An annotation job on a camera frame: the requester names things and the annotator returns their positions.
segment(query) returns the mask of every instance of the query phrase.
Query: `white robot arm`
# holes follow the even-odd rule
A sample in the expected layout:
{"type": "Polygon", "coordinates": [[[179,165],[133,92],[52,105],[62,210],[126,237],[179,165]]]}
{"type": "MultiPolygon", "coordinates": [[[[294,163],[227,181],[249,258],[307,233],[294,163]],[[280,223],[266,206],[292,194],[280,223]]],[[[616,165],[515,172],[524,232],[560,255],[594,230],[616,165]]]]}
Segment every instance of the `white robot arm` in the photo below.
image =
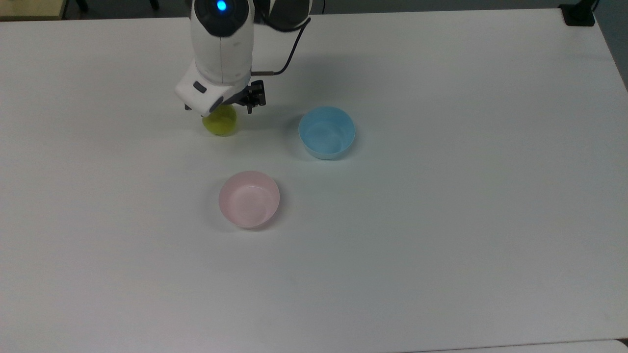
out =
{"type": "Polygon", "coordinates": [[[251,80],[253,22],[279,31],[305,27],[312,0],[194,0],[194,60],[175,87],[186,109],[209,115],[221,104],[265,105],[264,85],[251,80]]]}

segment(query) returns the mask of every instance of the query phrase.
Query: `black cable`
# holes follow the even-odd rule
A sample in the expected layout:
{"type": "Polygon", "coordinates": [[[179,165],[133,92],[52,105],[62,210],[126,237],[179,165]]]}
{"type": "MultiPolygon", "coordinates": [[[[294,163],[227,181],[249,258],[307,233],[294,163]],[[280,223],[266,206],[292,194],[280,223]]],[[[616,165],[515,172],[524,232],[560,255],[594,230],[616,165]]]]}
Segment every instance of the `black cable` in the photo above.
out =
{"type": "Polygon", "coordinates": [[[290,61],[292,61],[292,56],[295,54],[295,50],[296,50],[296,46],[297,44],[299,44],[299,39],[301,39],[301,35],[303,34],[303,31],[305,31],[305,27],[307,27],[308,23],[310,23],[311,18],[308,18],[307,21],[305,21],[303,23],[303,25],[301,26],[301,30],[299,31],[299,35],[296,36],[295,39],[295,44],[292,46],[292,51],[290,52],[290,56],[288,57],[288,61],[286,61],[286,65],[283,65],[283,68],[277,72],[273,72],[273,71],[253,71],[251,72],[251,76],[277,76],[277,75],[281,75],[284,71],[286,71],[286,69],[288,68],[288,65],[290,65],[290,61]]]}

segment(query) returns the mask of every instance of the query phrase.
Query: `pink bowl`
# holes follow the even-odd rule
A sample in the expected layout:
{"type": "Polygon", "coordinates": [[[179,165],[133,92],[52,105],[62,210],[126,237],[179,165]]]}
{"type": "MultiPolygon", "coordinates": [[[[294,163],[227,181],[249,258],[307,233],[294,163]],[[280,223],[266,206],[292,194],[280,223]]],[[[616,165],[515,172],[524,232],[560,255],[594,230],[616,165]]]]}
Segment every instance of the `pink bowl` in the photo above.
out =
{"type": "Polygon", "coordinates": [[[243,171],[230,177],[220,189],[218,204],[233,224],[247,229],[259,227],[279,207],[279,188],[259,171],[243,171]]]}

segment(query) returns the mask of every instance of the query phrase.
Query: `floor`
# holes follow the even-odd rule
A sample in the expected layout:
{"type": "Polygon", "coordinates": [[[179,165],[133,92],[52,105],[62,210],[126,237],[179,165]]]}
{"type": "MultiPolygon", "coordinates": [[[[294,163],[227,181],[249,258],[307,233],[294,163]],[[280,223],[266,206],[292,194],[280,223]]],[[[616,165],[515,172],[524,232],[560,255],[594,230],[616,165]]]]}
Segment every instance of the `floor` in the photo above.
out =
{"type": "MultiPolygon", "coordinates": [[[[149,0],[86,0],[90,9],[81,13],[75,0],[68,0],[67,19],[187,17],[191,0],[159,0],[160,9],[149,0]]],[[[575,0],[325,0],[325,13],[378,13],[398,11],[451,11],[475,9],[556,8],[575,0]]],[[[321,13],[323,0],[314,0],[312,13],[321,13]]],[[[600,0],[595,12],[617,68],[628,87],[628,0],[600,0]]]]}

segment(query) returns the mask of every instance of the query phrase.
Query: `blue bowl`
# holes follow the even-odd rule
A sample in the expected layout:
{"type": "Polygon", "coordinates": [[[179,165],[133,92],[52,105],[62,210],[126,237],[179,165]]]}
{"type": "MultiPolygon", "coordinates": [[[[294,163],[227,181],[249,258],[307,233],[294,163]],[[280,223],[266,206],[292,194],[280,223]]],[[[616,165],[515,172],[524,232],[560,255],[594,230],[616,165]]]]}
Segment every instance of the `blue bowl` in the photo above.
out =
{"type": "Polygon", "coordinates": [[[299,137],[312,156],[332,160],[342,156],[353,143],[355,125],[338,108],[318,107],[301,119],[299,137]]]}

